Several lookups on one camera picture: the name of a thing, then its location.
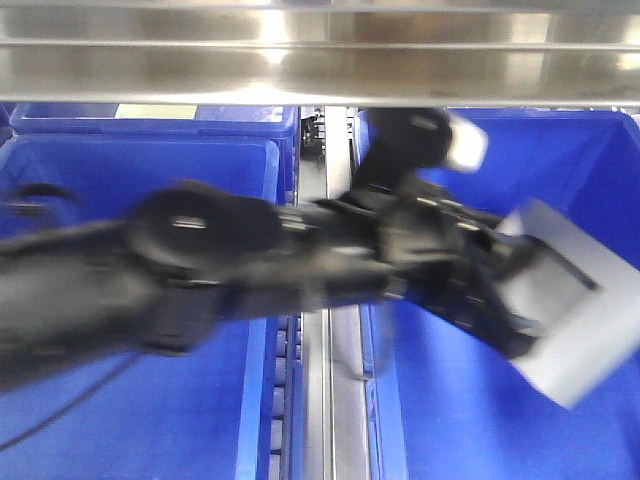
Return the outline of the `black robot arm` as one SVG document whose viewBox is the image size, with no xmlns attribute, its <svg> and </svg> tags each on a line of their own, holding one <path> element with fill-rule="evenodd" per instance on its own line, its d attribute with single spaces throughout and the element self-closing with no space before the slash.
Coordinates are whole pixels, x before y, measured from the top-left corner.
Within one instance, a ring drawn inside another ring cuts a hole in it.
<svg viewBox="0 0 640 480">
<path fill-rule="evenodd" d="M 1 388 L 102 357 L 182 355 L 228 320 L 398 296 L 514 359 L 536 322 L 504 284 L 535 242 L 421 180 L 458 168 L 474 124 L 439 108 L 371 108 L 377 138 L 340 196 L 285 207 L 182 181 L 125 217 L 1 244 Z"/>
</svg>

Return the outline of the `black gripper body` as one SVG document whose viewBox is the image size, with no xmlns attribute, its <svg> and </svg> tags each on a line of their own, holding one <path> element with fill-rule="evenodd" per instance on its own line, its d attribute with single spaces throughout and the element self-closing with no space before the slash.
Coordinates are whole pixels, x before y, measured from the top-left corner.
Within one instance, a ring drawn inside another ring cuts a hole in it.
<svg viewBox="0 0 640 480">
<path fill-rule="evenodd" d="M 517 313 L 502 282 L 532 262 L 528 236 L 498 232 L 497 220 L 423 183 L 395 193 L 377 214 L 380 256 L 405 281 L 405 299 L 507 359 L 529 352 L 538 326 Z"/>
</svg>

